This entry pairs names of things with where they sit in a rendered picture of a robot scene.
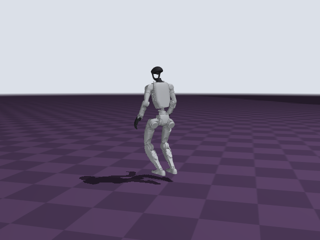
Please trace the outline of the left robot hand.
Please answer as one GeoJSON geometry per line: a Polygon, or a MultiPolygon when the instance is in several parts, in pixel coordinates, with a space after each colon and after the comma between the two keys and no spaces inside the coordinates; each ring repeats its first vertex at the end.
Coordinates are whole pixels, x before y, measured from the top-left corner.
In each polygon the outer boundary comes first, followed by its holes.
{"type": "Polygon", "coordinates": [[[134,127],[135,127],[135,129],[137,129],[137,124],[138,124],[139,121],[141,121],[141,119],[142,119],[141,117],[139,117],[139,118],[136,117],[136,119],[135,119],[135,121],[134,121],[134,127]]]}

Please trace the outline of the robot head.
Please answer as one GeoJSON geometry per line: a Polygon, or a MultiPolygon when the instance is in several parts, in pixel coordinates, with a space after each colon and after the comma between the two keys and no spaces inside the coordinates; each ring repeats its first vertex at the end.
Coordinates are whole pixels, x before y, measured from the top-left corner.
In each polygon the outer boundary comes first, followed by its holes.
{"type": "Polygon", "coordinates": [[[163,81],[161,80],[160,78],[160,74],[163,72],[163,69],[159,66],[156,66],[154,67],[152,70],[151,70],[151,73],[152,73],[152,77],[153,79],[156,81],[156,82],[159,82],[159,83],[163,83],[163,81]],[[154,78],[154,74],[157,74],[158,75],[158,78],[154,78]]]}

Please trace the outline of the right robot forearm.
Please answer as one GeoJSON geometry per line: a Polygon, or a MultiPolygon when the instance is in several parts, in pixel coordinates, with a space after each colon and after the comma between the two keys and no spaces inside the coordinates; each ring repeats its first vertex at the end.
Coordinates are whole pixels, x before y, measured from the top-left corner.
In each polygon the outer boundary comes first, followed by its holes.
{"type": "Polygon", "coordinates": [[[168,110],[167,110],[167,112],[166,112],[166,115],[170,115],[170,114],[173,112],[175,106],[176,106],[176,104],[175,104],[175,105],[171,105],[171,104],[170,104],[170,105],[169,105],[169,108],[168,108],[168,110]]]}

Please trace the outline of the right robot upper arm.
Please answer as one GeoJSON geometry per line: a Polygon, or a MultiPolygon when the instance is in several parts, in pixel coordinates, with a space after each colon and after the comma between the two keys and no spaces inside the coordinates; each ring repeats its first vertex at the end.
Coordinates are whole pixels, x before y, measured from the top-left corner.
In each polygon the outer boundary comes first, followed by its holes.
{"type": "Polygon", "coordinates": [[[173,106],[177,103],[177,99],[176,99],[176,95],[175,95],[175,92],[174,92],[174,86],[172,84],[169,84],[169,93],[170,93],[170,97],[171,97],[171,101],[170,101],[170,104],[173,106]]]}

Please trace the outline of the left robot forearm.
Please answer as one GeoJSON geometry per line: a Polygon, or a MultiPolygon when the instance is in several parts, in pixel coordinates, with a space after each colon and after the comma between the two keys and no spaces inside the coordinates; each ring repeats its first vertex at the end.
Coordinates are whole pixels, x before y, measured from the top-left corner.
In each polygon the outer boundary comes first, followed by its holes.
{"type": "Polygon", "coordinates": [[[139,113],[138,113],[138,115],[137,115],[137,119],[138,119],[138,118],[143,119],[143,116],[144,116],[145,111],[146,111],[146,109],[147,109],[145,106],[143,106],[143,104],[144,104],[144,100],[142,101],[142,104],[141,104],[141,107],[140,107],[140,111],[139,111],[139,113]]]}

